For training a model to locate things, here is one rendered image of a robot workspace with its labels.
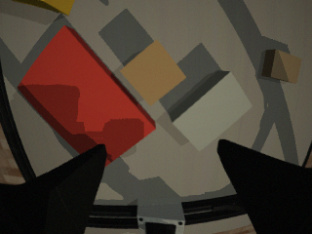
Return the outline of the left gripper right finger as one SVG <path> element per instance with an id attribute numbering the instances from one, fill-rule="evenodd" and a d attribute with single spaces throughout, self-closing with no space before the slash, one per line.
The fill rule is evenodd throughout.
<path id="1" fill-rule="evenodd" d="M 299 234 L 312 218 L 312 168 L 220 139 L 217 153 L 256 234 Z"/>

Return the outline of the yellow rectangular block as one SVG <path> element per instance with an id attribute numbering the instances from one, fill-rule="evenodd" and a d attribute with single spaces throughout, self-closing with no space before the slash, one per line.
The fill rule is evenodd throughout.
<path id="1" fill-rule="evenodd" d="M 74 0 L 12 0 L 17 3 L 34 5 L 34 7 L 48 9 L 62 13 L 63 15 L 70 15 L 71 7 L 73 7 Z"/>

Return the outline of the red flat rectangular block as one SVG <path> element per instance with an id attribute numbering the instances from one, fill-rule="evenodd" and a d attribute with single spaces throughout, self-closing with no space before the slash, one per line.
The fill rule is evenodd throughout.
<path id="1" fill-rule="evenodd" d="M 65 24 L 17 89 L 79 155 L 105 144 L 105 167 L 156 129 L 139 102 Z"/>

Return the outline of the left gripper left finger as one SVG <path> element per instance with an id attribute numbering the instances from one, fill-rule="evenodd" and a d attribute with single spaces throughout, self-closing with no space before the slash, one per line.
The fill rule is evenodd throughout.
<path id="1" fill-rule="evenodd" d="M 0 183 L 0 222 L 17 234 L 85 234 L 105 161 L 98 144 L 25 183 Z"/>

